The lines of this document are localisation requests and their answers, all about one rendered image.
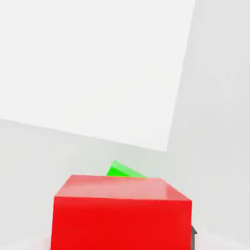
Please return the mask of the small green cube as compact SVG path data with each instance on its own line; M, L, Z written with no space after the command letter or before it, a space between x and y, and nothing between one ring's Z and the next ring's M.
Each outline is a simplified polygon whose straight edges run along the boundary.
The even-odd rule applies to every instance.
M106 176L145 178L144 175L121 164L120 162L116 160L112 162Z

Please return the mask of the small red cube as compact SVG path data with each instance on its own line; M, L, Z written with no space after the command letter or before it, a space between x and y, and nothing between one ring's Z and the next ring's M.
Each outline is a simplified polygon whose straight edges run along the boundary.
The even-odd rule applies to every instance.
M54 197L51 250L190 250L191 211L162 179L72 175Z

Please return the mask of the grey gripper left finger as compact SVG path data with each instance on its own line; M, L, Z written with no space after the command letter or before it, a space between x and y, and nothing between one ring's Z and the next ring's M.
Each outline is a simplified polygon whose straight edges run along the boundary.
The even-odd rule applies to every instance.
M40 234L29 241L29 250L51 250L51 234Z

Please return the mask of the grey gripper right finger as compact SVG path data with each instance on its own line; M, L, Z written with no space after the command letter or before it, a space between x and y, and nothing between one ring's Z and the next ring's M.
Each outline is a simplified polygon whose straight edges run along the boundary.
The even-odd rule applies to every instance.
M193 219L192 227L194 228L192 250L216 250L212 235L200 220Z

